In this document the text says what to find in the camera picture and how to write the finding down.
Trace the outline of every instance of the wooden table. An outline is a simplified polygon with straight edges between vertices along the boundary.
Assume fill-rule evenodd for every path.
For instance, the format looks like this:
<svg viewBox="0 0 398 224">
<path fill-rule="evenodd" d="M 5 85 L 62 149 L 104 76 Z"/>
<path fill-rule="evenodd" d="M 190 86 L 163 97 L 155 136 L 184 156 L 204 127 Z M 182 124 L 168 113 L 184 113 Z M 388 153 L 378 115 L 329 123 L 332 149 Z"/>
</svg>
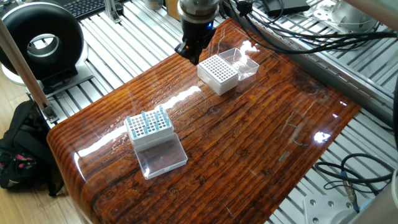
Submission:
<svg viewBox="0 0 398 224">
<path fill-rule="evenodd" d="M 227 20 L 201 60 L 230 48 L 260 68 L 216 95 L 177 54 L 56 125 L 48 142 L 70 195 L 95 223 L 264 223 L 359 106 Z M 163 105 L 185 166 L 145 180 L 123 120 Z"/>
</svg>

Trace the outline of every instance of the black bag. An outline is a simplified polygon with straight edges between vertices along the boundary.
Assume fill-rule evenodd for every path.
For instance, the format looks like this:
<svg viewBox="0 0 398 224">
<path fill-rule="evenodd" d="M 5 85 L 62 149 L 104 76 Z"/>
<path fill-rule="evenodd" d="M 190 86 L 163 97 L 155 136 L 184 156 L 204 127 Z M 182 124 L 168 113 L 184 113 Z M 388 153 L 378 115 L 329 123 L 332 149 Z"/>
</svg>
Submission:
<svg viewBox="0 0 398 224">
<path fill-rule="evenodd" d="M 10 128 L 0 139 L 0 187 L 29 189 L 47 183 L 55 197 L 63 187 L 46 137 L 49 130 L 33 102 L 21 103 L 15 110 Z"/>
</svg>

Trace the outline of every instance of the wooden floor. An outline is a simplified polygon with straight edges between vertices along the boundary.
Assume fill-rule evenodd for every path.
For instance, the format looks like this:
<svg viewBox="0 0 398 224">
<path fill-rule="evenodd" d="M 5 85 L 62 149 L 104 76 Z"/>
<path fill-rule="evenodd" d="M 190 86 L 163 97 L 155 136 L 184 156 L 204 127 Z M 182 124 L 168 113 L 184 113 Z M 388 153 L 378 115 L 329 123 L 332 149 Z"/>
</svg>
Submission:
<svg viewBox="0 0 398 224">
<path fill-rule="evenodd" d="M 11 83 L 0 71 L 0 139 L 8 130 L 15 108 L 28 100 L 25 88 Z M 48 195 L 47 186 L 25 192 L 0 189 L 0 224 L 80 224 L 65 189 L 57 198 Z"/>
</svg>

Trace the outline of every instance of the clear plastic box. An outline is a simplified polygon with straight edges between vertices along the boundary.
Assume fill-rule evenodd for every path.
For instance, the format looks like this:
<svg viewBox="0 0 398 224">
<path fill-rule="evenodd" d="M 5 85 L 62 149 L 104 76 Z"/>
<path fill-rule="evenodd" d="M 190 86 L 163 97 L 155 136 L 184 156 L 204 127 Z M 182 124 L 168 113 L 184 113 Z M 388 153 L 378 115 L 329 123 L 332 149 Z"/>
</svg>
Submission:
<svg viewBox="0 0 398 224">
<path fill-rule="evenodd" d="M 175 133 L 147 144 L 134 146 L 134 152 L 146 180 L 183 166 L 188 160 Z"/>
<path fill-rule="evenodd" d="M 237 48 L 229 49 L 218 54 L 238 71 L 238 86 L 236 91 L 241 91 L 256 80 L 259 64 L 251 60 L 247 55 L 241 53 Z"/>
</svg>

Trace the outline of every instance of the keyboard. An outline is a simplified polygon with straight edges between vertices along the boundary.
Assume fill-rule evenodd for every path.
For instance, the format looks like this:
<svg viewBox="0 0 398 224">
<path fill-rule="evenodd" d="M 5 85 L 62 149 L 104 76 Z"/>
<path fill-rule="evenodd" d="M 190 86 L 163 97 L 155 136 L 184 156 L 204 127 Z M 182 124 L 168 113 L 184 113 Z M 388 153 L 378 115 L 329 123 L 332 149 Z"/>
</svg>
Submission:
<svg viewBox="0 0 398 224">
<path fill-rule="evenodd" d="M 82 20 L 105 10 L 104 0 L 55 0 L 77 20 Z"/>
</svg>

